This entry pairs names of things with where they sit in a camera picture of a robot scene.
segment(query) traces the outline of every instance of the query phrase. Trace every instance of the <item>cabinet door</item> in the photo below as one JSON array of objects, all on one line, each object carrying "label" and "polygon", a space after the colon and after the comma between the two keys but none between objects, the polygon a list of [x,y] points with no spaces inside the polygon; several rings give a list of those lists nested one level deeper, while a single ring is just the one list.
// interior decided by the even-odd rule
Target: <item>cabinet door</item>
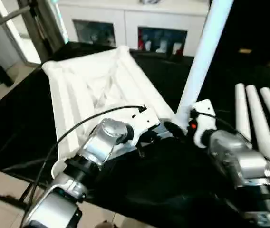
[{"label": "cabinet door", "polygon": [[58,6],[69,41],[113,47],[126,44],[123,10]]},{"label": "cabinet door", "polygon": [[133,49],[194,56],[201,37],[204,16],[150,12],[125,12],[127,45]]}]

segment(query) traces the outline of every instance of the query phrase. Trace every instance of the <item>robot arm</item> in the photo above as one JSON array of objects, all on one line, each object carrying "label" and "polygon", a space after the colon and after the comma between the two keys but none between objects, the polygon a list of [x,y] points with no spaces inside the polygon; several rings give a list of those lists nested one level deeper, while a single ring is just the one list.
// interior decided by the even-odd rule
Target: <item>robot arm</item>
[{"label": "robot arm", "polygon": [[[197,112],[214,115],[209,100],[197,102],[194,108]],[[245,219],[270,227],[270,170],[266,158],[250,149],[242,137],[216,130],[214,118],[200,116],[195,121],[194,143],[208,149],[216,166],[234,185],[237,200],[230,204]]]},{"label": "robot arm", "polygon": [[77,155],[66,160],[67,167],[30,208],[22,227],[77,227],[82,212],[76,203],[82,202],[88,189],[93,187],[95,178],[111,155],[113,147],[121,143],[136,145],[144,132],[159,123],[151,109],[141,112],[129,123],[103,119]]}]

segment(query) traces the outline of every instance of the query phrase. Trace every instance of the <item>white bracket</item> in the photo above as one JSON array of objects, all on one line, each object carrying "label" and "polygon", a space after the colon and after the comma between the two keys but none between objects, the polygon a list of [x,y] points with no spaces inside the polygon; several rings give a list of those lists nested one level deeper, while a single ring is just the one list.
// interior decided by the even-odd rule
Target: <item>white bracket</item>
[{"label": "white bracket", "polygon": [[[196,102],[193,105],[193,109],[195,109],[196,111],[200,113],[207,113],[207,114],[215,116],[215,111],[209,99]],[[194,134],[194,143],[199,148],[206,148],[206,146],[202,144],[201,138],[204,131],[209,130],[209,129],[216,130],[215,118],[205,116],[205,115],[198,115],[198,117],[196,118],[196,121],[197,121],[197,129]]]},{"label": "white bracket", "polygon": [[158,126],[160,121],[151,108],[143,111],[142,113],[136,115],[130,122],[128,122],[134,130],[134,137],[129,142],[131,146],[135,146],[138,143],[139,137],[148,131],[150,128]]}]

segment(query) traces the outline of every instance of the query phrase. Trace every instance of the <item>black tablecloth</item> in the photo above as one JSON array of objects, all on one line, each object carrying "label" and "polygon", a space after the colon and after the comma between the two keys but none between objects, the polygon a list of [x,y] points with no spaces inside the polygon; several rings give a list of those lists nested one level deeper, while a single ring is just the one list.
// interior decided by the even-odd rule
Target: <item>black tablecloth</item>
[{"label": "black tablecloth", "polygon": [[[68,43],[52,59],[107,49]],[[193,58],[138,51],[131,54],[176,111]],[[270,88],[270,67],[252,64],[243,56],[214,60],[199,100],[209,98],[216,114],[234,125],[234,86],[239,82]],[[34,179],[41,163],[22,169],[8,167],[44,158],[55,141],[48,77],[38,68],[0,101],[0,171]],[[230,186],[191,139],[180,142],[168,138],[145,147],[145,153],[144,159],[132,152],[109,161],[87,201],[158,227],[227,226],[231,216],[235,224],[242,223],[219,200],[230,194]],[[40,184],[51,180],[55,160],[49,161]]]}]

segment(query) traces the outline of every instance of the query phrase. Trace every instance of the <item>black cable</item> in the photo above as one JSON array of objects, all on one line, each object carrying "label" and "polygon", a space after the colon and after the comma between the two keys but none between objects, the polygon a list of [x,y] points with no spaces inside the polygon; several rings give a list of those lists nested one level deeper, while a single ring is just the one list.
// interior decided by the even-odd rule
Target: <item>black cable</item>
[{"label": "black cable", "polygon": [[29,194],[29,192],[31,190],[31,187],[32,187],[32,183],[29,183],[29,185],[27,186],[27,188],[25,189],[25,191],[21,195],[19,202],[24,202],[25,198],[27,197],[27,195]]},{"label": "black cable", "polygon": [[[246,142],[248,142],[248,143],[251,143],[241,132],[239,132],[237,129],[235,129],[234,127],[232,127],[227,121],[225,121],[225,120],[223,120],[223,119],[221,119],[221,118],[219,118],[219,117],[217,117],[217,116],[215,116],[215,115],[211,115],[211,114],[209,114],[209,113],[201,113],[201,112],[198,112],[198,111],[196,111],[196,110],[192,110],[192,112],[191,112],[191,114],[193,114],[193,115],[205,115],[205,116],[209,116],[209,117],[211,117],[211,118],[214,118],[214,119],[216,119],[217,121],[219,121],[219,122],[221,122],[223,125],[226,125],[228,128],[230,128],[231,130],[233,130],[234,132],[236,132],[237,134],[239,134]],[[270,158],[269,157],[267,157],[267,156],[265,156],[265,155],[263,155],[263,157],[266,159],[266,160],[268,160],[268,161],[270,161]]]},{"label": "black cable", "polygon": [[94,119],[98,116],[101,116],[103,114],[106,114],[106,113],[109,113],[109,112],[113,112],[113,111],[116,111],[116,110],[119,110],[119,109],[125,109],[125,108],[138,108],[139,109],[139,112],[142,112],[144,111],[146,108],[145,107],[142,107],[142,106],[136,106],[136,105],[127,105],[127,106],[122,106],[122,107],[117,107],[117,108],[112,108],[112,109],[109,109],[109,110],[106,110],[106,111],[103,111],[101,113],[98,113],[98,114],[95,114],[79,123],[77,123],[75,126],[73,126],[71,129],[69,129],[67,132],[65,132],[59,139],[58,141],[52,145],[52,147],[50,148],[49,152],[47,153],[45,159],[44,159],[44,162],[39,170],[39,173],[37,175],[37,178],[35,180],[35,182],[33,183],[33,186],[32,186],[32,189],[31,189],[31,192],[30,192],[30,197],[29,197],[29,202],[28,202],[28,205],[25,209],[25,212],[24,212],[24,215],[23,215],[23,219],[22,219],[22,222],[21,224],[23,223],[24,221],[24,218],[26,216],[26,213],[28,212],[29,208],[31,207],[32,205],[32,202],[33,202],[33,199],[34,199],[34,195],[35,195],[35,192],[36,192],[36,188],[38,186],[38,183],[39,183],[39,179],[42,175],[42,172],[43,172],[43,169],[50,157],[50,155],[52,154],[52,152],[54,151],[54,149],[57,147],[57,145],[69,134],[71,133],[73,130],[75,130],[76,128],[78,128],[80,125],[84,124],[85,122],[91,120],[91,119]]},{"label": "black cable", "polygon": [[232,127],[227,121],[225,121],[225,120],[223,120],[223,119],[221,119],[221,118],[219,118],[219,117],[217,117],[215,115],[211,115],[209,113],[201,113],[201,112],[195,111],[195,114],[197,114],[197,115],[205,115],[205,116],[209,116],[209,117],[212,117],[212,118],[216,119],[218,122],[222,123],[223,125],[230,128],[232,131],[239,134],[246,142],[251,143],[241,132],[239,132],[234,127]]},{"label": "black cable", "polygon": [[12,166],[9,166],[7,168],[2,169],[2,171],[7,172],[7,171],[11,171],[11,170],[25,169],[25,168],[28,168],[30,166],[37,165],[37,164],[43,162],[44,159],[45,158],[39,158],[39,159],[31,160],[28,162],[12,165]]}]

